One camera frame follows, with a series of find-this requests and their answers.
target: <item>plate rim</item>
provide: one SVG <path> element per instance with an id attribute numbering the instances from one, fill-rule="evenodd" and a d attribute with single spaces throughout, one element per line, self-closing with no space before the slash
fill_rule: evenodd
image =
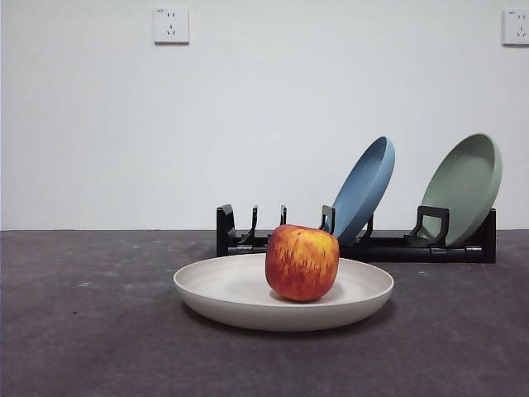
<path id="1" fill-rule="evenodd" d="M 266 254 L 264 254 L 264 253 L 255 253 L 255 254 L 243 254 L 243 255 L 235 255 L 235 256 L 264 256 L 264 257 L 266 257 Z M 347 305 L 351 305 L 351 304 L 361 304 L 361 303 L 369 302 L 371 300 L 378 299 L 380 297 L 385 296 L 388 293 L 391 293 L 391 291 L 393 291 L 393 287 L 395 286 L 394 278 L 386 270 L 381 269 L 381 268 L 379 268 L 377 266 L 371 265 L 369 263 L 365 263 L 365 262 L 361 262 L 361 261 L 355 261 L 355 260 L 352 260 L 352 259 L 347 259 L 347 258 L 342 258 L 342 257 L 339 258 L 340 261 L 356 262 L 356 263 L 360 263 L 361 265 L 366 265 L 368 267 L 371 267 L 371 268 L 374 268 L 374 269 L 376 269 L 378 271 L 381 271 L 383 274 L 385 274 L 387 277 L 389 277 L 389 279 L 391 281 L 390 286 L 388 288 L 386 288 L 384 291 L 382 291 L 382 292 L 380 292 L 380 293 L 378 293 L 378 294 L 376 294 L 376 295 L 374 295 L 374 296 L 372 296 L 370 298 L 362 299 L 362 300 L 355 300 L 355 301 L 335 303 L 335 304 L 334 303 L 329 303 L 329 302 L 310 304 L 310 303 L 301 303 L 301 302 L 293 301 L 292 304 L 276 305 L 276 304 L 256 304 L 256 303 L 250 303 L 250 302 L 241 302 L 241 301 L 237 301 L 237 300 L 228 300 L 228 299 L 214 298 L 212 296 L 207 296 L 207 295 L 204 295 L 204 294 L 198 294 L 198 293 L 196 293 L 196 292 L 194 292 L 194 291 L 192 291 L 192 290 L 190 290 L 188 288 L 183 287 L 177 281 L 178 273 L 183 271 L 184 269 L 189 268 L 190 266 L 200 265 L 200 264 L 202 264 L 204 262 L 214 261 L 214 260 L 218 260 L 218 259 L 222 259 L 222 258 L 231 258 L 231 257 L 233 257 L 233 256 L 217 256 L 217 257 L 208 258 L 208 259 L 205 259 L 205 260 L 202 260 L 202 261 L 196 261 L 196 262 L 184 265 L 180 269 L 178 269 L 178 270 L 176 270 L 174 272 L 174 274 L 173 274 L 173 282 L 174 282 L 174 284 L 175 284 L 177 289 L 181 289 L 181 290 L 185 291 L 188 294 L 192 294 L 192 295 L 198 296 L 200 298 L 210 299 L 212 301 L 225 303 L 225 304 L 240 304 L 240 305 L 245 305 L 245 306 L 259 306 L 261 308 L 275 308 L 275 309 L 281 309 L 281 310 L 283 310 L 283 309 L 291 309 L 291 308 L 307 308 L 307 309 L 311 309 L 311 308 L 329 308 L 329 307 L 347 306 Z"/>

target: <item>dish rack handle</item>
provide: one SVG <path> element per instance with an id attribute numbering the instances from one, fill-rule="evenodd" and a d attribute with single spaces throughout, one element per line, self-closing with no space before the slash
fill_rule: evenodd
<path id="1" fill-rule="evenodd" d="M 334 232 L 334 226 L 335 226 L 335 218 L 336 218 L 336 209 L 333 207 L 329 207 L 328 205 L 322 206 L 322 224 L 318 229 L 323 230 L 325 227 L 327 219 L 331 220 L 331 230 L 329 231 L 330 234 Z"/>

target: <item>green plate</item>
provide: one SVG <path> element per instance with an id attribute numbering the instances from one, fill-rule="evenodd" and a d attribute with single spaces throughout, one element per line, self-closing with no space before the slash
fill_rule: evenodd
<path id="1" fill-rule="evenodd" d="M 461 246 L 483 223 L 501 180 L 502 157 L 489 136 L 469 136 L 452 149 L 422 199 L 422 205 L 450 210 L 446 246 Z M 434 237 L 440 227 L 439 219 L 425 217 L 419 236 Z"/>

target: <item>plate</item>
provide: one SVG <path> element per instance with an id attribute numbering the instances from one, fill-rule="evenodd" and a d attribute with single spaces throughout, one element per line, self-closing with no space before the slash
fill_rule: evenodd
<path id="1" fill-rule="evenodd" d="M 331 290 L 299 303 L 277 295 L 265 278 L 266 254 L 224 256 L 174 274 L 180 298 L 220 323 L 264 331 L 316 331 L 367 318 L 389 299 L 393 278 L 384 270 L 340 258 Z"/>
<path id="2" fill-rule="evenodd" d="M 395 165 L 393 143 L 385 136 L 374 141 L 356 162 L 332 206 L 336 209 L 334 235 L 342 246 L 355 241 L 380 203 Z"/>
<path id="3" fill-rule="evenodd" d="M 446 246 L 462 245 L 478 229 L 498 195 L 502 157 L 490 136 L 476 134 L 461 141 L 437 168 L 422 205 L 448 208 Z M 441 221 L 425 217 L 419 236 L 436 236 Z"/>

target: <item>blue plate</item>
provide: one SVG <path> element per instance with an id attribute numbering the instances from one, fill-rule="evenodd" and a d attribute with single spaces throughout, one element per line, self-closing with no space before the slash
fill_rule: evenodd
<path id="1" fill-rule="evenodd" d="M 354 242 L 369 221 L 388 187 L 394 164 L 395 149 L 385 136 L 373 142 L 355 164 L 332 204 L 336 209 L 334 235 L 340 245 Z"/>

